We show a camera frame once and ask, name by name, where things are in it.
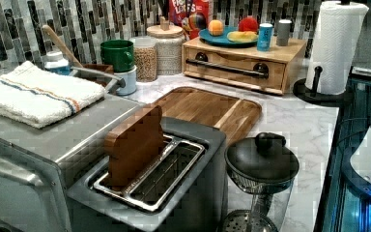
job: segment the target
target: wooden spoon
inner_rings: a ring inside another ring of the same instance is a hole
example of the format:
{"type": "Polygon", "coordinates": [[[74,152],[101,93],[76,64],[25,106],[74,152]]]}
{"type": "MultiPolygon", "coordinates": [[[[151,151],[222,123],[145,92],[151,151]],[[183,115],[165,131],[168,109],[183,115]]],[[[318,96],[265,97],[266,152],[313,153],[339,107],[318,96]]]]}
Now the wooden spoon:
{"type": "Polygon", "coordinates": [[[60,40],[52,28],[48,25],[42,26],[42,30],[49,36],[53,43],[70,59],[73,61],[73,65],[79,68],[83,68],[82,64],[74,57],[73,53],[66,47],[65,43],[60,40]]]}

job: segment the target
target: glass jar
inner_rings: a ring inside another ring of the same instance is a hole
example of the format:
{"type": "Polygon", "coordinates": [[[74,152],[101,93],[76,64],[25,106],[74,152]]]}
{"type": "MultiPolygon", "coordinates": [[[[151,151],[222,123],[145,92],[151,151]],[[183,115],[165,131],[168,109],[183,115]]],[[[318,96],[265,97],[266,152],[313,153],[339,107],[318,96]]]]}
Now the glass jar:
{"type": "Polygon", "coordinates": [[[157,79],[156,39],[153,37],[134,37],[134,63],[137,67],[136,80],[150,82],[157,79]]]}
{"type": "Polygon", "coordinates": [[[157,39],[157,74],[182,73],[182,46],[185,42],[183,28],[170,25],[168,30],[160,25],[147,28],[147,34],[157,39]]]}

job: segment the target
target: metal strainer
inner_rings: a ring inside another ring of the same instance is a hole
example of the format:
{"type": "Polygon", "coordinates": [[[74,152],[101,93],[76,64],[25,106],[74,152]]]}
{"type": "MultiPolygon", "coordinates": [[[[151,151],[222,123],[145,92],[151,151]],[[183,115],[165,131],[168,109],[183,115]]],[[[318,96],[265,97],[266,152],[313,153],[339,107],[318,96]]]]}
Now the metal strainer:
{"type": "MultiPolygon", "coordinates": [[[[246,225],[250,216],[249,210],[236,210],[231,212],[224,220],[222,232],[246,232],[246,225]]],[[[251,215],[251,231],[277,232],[275,224],[265,215],[256,212],[251,215]]]]}

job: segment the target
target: jar lid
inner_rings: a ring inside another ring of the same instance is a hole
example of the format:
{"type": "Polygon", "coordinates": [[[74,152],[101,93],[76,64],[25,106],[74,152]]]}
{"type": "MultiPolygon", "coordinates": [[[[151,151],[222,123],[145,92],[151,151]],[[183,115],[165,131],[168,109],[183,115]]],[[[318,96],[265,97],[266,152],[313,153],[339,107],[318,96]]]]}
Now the jar lid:
{"type": "Polygon", "coordinates": [[[63,59],[61,51],[49,51],[46,53],[46,59],[48,62],[56,62],[63,59]]]}
{"type": "Polygon", "coordinates": [[[225,160],[235,173],[248,180],[267,184],[286,182],[297,175],[300,163],[285,142],[281,135],[262,132],[231,144],[225,160]]]}
{"type": "Polygon", "coordinates": [[[134,43],[134,47],[146,48],[156,45],[156,38],[150,36],[133,37],[130,39],[134,43]]]}
{"type": "Polygon", "coordinates": [[[178,38],[183,35],[183,28],[170,25],[169,29],[164,31],[160,25],[156,25],[147,28],[147,35],[161,39],[178,38]]]}

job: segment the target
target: canister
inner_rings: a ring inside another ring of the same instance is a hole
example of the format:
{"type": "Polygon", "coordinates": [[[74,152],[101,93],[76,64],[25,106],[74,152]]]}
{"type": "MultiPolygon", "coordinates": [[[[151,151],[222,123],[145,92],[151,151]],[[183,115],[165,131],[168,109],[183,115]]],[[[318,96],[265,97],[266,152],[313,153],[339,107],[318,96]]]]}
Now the canister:
{"type": "Polygon", "coordinates": [[[160,25],[147,28],[147,34],[157,39],[157,74],[172,75],[182,72],[182,45],[185,42],[183,28],[169,25],[168,30],[160,25]]]}
{"type": "Polygon", "coordinates": [[[69,61],[63,57],[61,51],[47,52],[44,68],[49,72],[61,75],[69,75],[71,72],[69,61]]]}
{"type": "Polygon", "coordinates": [[[134,93],[134,91],[137,90],[137,86],[136,86],[136,72],[137,70],[137,67],[134,66],[134,68],[132,68],[130,71],[128,72],[115,72],[114,74],[118,77],[121,77],[125,83],[126,83],[126,86],[124,88],[118,88],[116,90],[116,94],[119,95],[119,96],[125,96],[125,95],[129,95],[131,93],[134,93]]]}
{"type": "Polygon", "coordinates": [[[134,63],[137,67],[137,81],[150,82],[157,79],[156,38],[133,37],[134,63]]]}
{"type": "Polygon", "coordinates": [[[261,23],[259,29],[259,37],[257,42],[257,50],[268,51],[270,50],[270,43],[272,37],[272,24],[261,23]]]}

